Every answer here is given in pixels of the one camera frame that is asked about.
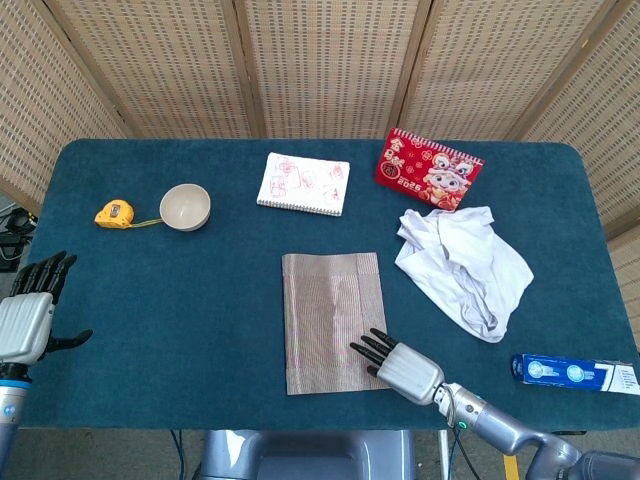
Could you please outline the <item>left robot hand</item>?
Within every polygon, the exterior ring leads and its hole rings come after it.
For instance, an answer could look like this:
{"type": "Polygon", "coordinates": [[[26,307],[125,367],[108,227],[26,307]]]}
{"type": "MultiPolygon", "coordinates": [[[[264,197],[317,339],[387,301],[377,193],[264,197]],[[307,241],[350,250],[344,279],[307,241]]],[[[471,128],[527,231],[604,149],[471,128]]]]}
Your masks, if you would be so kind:
{"type": "Polygon", "coordinates": [[[53,336],[53,316],[67,275],[77,256],[60,251],[18,271],[9,295],[1,300],[1,362],[30,367],[48,353],[77,348],[93,331],[70,338],[53,336]]]}

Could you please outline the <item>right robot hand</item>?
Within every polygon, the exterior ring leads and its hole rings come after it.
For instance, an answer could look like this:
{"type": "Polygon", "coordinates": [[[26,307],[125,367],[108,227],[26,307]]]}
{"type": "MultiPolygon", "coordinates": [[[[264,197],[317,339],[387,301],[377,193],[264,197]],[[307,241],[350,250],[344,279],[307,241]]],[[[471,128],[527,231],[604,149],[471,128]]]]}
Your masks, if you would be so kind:
{"type": "Polygon", "coordinates": [[[371,328],[360,342],[349,346],[369,362],[369,375],[413,404],[432,404],[444,383],[444,372],[437,363],[379,329],[371,328]]]}

